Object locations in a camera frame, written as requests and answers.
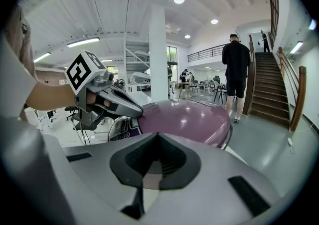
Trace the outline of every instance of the person on stairs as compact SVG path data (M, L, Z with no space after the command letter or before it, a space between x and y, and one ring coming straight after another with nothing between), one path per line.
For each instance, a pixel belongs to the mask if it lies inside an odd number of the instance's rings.
M268 52L270 52L266 34L265 34L263 31L260 31L260 33L261 33L261 35L262 35L262 37L263 37L264 53L266 52L266 50L268 50Z
M222 62L227 64L225 76L227 78L226 111L230 116L233 100L237 96L237 114L235 124L240 120L244 108L244 93L246 88L247 67L250 65L249 49L238 42L236 34L230 35L230 43L223 48Z

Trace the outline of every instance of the chair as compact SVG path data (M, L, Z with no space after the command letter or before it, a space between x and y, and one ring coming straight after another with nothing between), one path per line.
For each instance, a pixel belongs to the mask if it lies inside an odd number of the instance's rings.
M198 92L198 80L194 80L194 81L191 83L190 89L193 90L194 93L195 93L195 90L197 89L197 92Z
M222 94L224 93L225 96L226 96L226 100L227 100L227 90L226 89L222 89L221 85L219 84L218 81L214 81L214 85L215 85L215 88L216 88L216 95L215 95L215 98L214 98L214 102L216 100L216 96L218 95L218 90L220 92L220 95L219 95L219 98L218 100L220 99L221 97L221 103L223 103L223 97L222 97Z

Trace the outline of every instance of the metal railing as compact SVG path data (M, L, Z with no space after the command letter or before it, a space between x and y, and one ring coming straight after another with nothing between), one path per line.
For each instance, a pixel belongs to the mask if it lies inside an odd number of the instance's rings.
M288 77L290 86L294 94L296 106L294 114L290 121L290 130L294 132L303 114L307 86L307 68L304 66L300 66L298 76L290 61L284 55L283 49L281 47L278 48L277 56L280 61L279 66L281 74L284 79L285 77Z
M269 0L270 1L270 11L271 11L271 31L270 31L270 43L271 48L273 48L277 35L277 26L279 18L279 1L278 0Z
M201 60L201 59L205 59L205 58L209 58L209 57L213 57L217 55L222 55L223 48L225 45L226 44L219 45L216 47L211 47L211 48L196 52L194 54L188 55L187 56L188 62L193 62L193 61L197 61L197 60Z

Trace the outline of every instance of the staircase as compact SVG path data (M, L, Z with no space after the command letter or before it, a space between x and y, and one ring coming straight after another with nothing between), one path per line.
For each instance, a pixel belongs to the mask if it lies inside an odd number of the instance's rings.
M250 114L289 128L285 84L272 53L256 53L256 82Z

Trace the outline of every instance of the balcony railing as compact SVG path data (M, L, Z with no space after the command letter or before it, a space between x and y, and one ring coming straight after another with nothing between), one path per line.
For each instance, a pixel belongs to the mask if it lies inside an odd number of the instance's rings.
M201 59L205 59L205 58L209 58L209 57L213 57L217 55L222 55L223 48L225 45L226 44L219 45L216 47L211 47L211 48L202 50L200 52L196 52L194 54L188 55L187 56L188 62L193 62L193 61L197 61L197 60L201 60Z

